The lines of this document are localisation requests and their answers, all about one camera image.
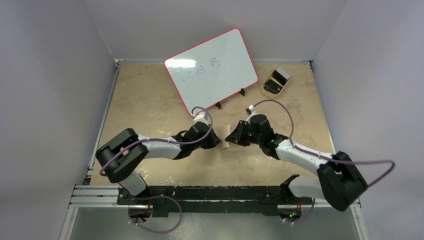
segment tabletop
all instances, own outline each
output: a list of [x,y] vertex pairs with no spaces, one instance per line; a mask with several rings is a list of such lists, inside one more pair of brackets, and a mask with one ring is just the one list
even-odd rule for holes
[[[291,79],[276,99],[284,104],[294,120],[293,140],[321,152],[334,152],[330,132],[321,106],[313,73],[308,64],[255,64],[258,83],[221,102],[222,108],[209,108],[213,129],[223,139],[226,125],[233,130],[246,120],[245,109],[261,100],[262,82],[273,70],[282,67]],[[199,89],[208,94],[207,89]],[[288,136],[291,124],[284,109],[274,102],[256,107],[265,114],[276,133]],[[167,138],[193,125],[183,102],[163,64],[126,63],[121,67],[104,123],[100,145],[122,130],[132,128],[148,137]],[[99,175],[96,161],[90,185],[112,185]],[[280,185],[293,174],[314,176],[311,172],[262,153],[257,145],[231,144],[229,148],[197,149],[186,158],[145,159],[137,167],[148,185],[172,186],[269,186]]]

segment gray wall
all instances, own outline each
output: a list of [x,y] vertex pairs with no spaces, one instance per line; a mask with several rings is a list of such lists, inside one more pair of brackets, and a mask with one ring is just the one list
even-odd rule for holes
[[58,239],[114,66],[82,0],[0,1],[0,239]]
[[347,0],[85,0],[113,57],[163,61],[240,27],[256,61],[312,60]]
[[424,239],[423,13],[422,0],[349,0],[313,65],[336,149],[397,162],[361,197],[375,240]]

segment whiteboard with red border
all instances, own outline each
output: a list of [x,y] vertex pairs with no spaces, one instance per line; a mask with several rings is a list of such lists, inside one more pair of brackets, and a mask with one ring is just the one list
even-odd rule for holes
[[258,81],[238,28],[173,55],[164,64],[189,114],[196,106],[212,107]]

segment purple cable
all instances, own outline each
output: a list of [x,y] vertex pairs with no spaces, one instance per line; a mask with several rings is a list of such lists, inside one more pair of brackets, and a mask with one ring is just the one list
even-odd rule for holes
[[141,140],[135,141],[135,142],[131,143],[130,145],[124,147],[120,152],[118,152],[108,162],[106,162],[106,164],[100,169],[100,175],[101,176],[106,176],[106,174],[104,174],[103,172],[105,171],[105,169],[107,167],[109,167],[109,165],[113,161],[115,161],[116,159],[118,159],[118,157],[121,156],[125,151],[127,151],[127,150],[129,150],[129,149],[131,149],[131,148],[133,148],[133,147],[141,144],[141,143],[144,143],[144,142],[147,142],[147,141],[156,141],[156,142],[164,142],[164,143],[177,144],[177,145],[190,145],[190,144],[198,143],[198,142],[202,141],[203,139],[205,139],[209,135],[209,133],[212,131],[212,116],[211,116],[211,114],[206,109],[204,109],[201,106],[195,106],[191,110],[191,113],[193,113],[195,109],[201,109],[201,110],[203,110],[209,116],[210,125],[209,125],[209,129],[207,130],[207,132],[206,132],[206,134],[204,136],[202,136],[201,138],[199,138],[197,140],[187,141],[187,142],[168,141],[168,140],[162,139],[162,138],[148,138],[148,139],[141,139]]
[[258,103],[256,103],[255,105],[253,105],[254,107],[256,107],[257,105],[264,103],[264,102],[274,102],[279,104],[281,107],[284,108],[284,110],[287,112],[288,117],[290,118],[290,122],[291,122],[291,132],[290,135],[288,136],[288,139],[290,140],[291,145],[293,145],[294,148],[296,148],[297,150],[301,151],[302,153],[305,154],[309,154],[312,155],[314,157],[318,157],[318,158],[322,158],[325,159],[329,162],[333,162],[333,163],[337,163],[337,164],[345,164],[345,165],[376,165],[376,164],[391,164],[391,166],[389,167],[389,169],[387,171],[385,171],[381,176],[377,177],[377,179],[375,179],[374,181],[372,181],[370,184],[368,184],[368,187],[371,187],[373,185],[375,185],[376,183],[378,183],[381,179],[383,179],[385,176],[387,176],[391,171],[393,171],[393,169],[396,166],[395,161],[390,160],[390,159],[384,159],[384,160],[370,160],[370,161],[341,161],[341,160],[336,160],[336,159],[332,159],[326,156],[319,156],[318,154],[302,149],[300,147],[298,147],[294,142],[293,142],[293,133],[295,132],[295,123],[293,122],[293,118],[292,115],[290,114],[289,110],[287,109],[286,106],[284,106],[283,104],[281,104],[281,102],[273,100],[273,99],[266,99],[266,100],[262,100]]
[[[177,145],[190,145],[190,144],[195,144],[195,143],[198,143],[198,142],[200,142],[200,141],[202,141],[203,139],[205,139],[208,135],[209,135],[209,133],[211,133],[211,131],[212,131],[212,116],[211,116],[211,114],[205,109],[205,108],[203,108],[203,107],[200,107],[200,106],[195,106],[192,110],[191,110],[191,113],[193,113],[194,112],[194,110],[195,109],[201,109],[201,110],[203,110],[208,116],[209,116],[209,119],[210,119],[210,125],[209,125],[209,129],[207,130],[207,132],[206,132],[206,134],[204,135],[204,136],[202,136],[201,138],[199,138],[199,139],[197,139],[197,140],[194,140],[194,141],[187,141],[187,142],[178,142],[178,141],[168,141],[168,140],[166,140],[166,139],[162,139],[162,138],[149,138],[149,139],[141,139],[141,140],[138,140],[138,141],[135,141],[135,142],[133,142],[133,143],[131,143],[130,145],[128,145],[128,146],[126,146],[126,147],[124,147],[120,152],[118,152],[115,156],[113,156],[108,162],[106,162],[106,164],[100,169],[100,175],[101,176],[106,176],[106,174],[104,174],[103,172],[105,171],[105,169],[113,162],[113,161],[115,161],[115,160],[117,160],[118,159],[118,157],[119,156],[121,156],[125,151],[127,151],[127,150],[129,150],[129,149],[131,149],[131,148],[133,148],[133,147],[135,147],[135,146],[137,146],[137,145],[139,145],[139,144],[141,144],[141,143],[144,143],[144,142],[147,142],[147,141],[156,141],[156,142],[164,142],[164,143],[171,143],[171,144],[177,144]],[[142,229],[144,229],[144,230],[146,230],[146,231],[149,231],[149,232],[152,232],[152,233],[155,233],[155,234],[167,234],[167,233],[169,233],[169,232],[171,232],[171,231],[173,231],[173,230],[175,230],[179,225],[180,225],[180,223],[181,223],[181,219],[183,218],[183,210],[181,209],[181,206],[180,206],[180,204],[175,200],[175,199],[173,199],[172,197],[169,197],[169,196],[162,196],[162,195],[160,195],[160,196],[150,196],[150,197],[136,197],[136,196],[133,196],[133,195],[131,195],[131,194],[129,194],[133,199],[136,199],[136,200],[142,200],[142,201],[144,201],[144,200],[150,200],[150,199],[168,199],[168,200],[171,200],[171,201],[173,201],[175,204],[176,204],[176,206],[178,207],[178,209],[179,209],[179,220],[178,220],[178,222],[176,223],[176,225],[174,226],[174,227],[172,227],[171,229],[169,229],[169,230],[166,230],[166,231],[158,231],[158,230],[154,230],[154,229],[150,229],[150,228],[148,228],[148,227],[145,227],[145,226],[142,226],[142,225],[140,225],[140,224],[138,224],[138,223],[135,223],[134,221],[132,221],[131,220],[131,215],[130,215],[130,211],[128,211],[128,217],[129,217],[129,220],[130,220],[130,222],[132,223],[132,224],[134,224],[135,226],[137,226],[137,227],[139,227],[139,228],[142,228]]]
[[134,224],[136,227],[139,227],[141,229],[144,229],[144,230],[149,231],[149,232],[154,233],[154,234],[167,234],[167,233],[170,233],[170,232],[174,231],[176,228],[178,228],[178,226],[181,223],[181,220],[183,219],[183,209],[181,208],[181,205],[175,199],[173,199],[172,197],[162,196],[162,195],[160,195],[160,196],[150,196],[150,197],[136,197],[136,196],[133,196],[131,194],[129,194],[129,196],[131,198],[135,199],[135,200],[141,200],[141,201],[151,200],[151,199],[168,199],[168,200],[173,201],[176,204],[176,206],[178,207],[178,209],[179,209],[179,219],[178,219],[178,222],[175,224],[175,226],[173,226],[172,228],[170,228],[168,230],[165,230],[165,231],[159,231],[159,230],[150,229],[148,227],[145,227],[143,225],[140,225],[140,224],[136,223],[135,221],[133,221],[131,219],[130,209],[128,209],[129,222],[132,223],[132,224]]

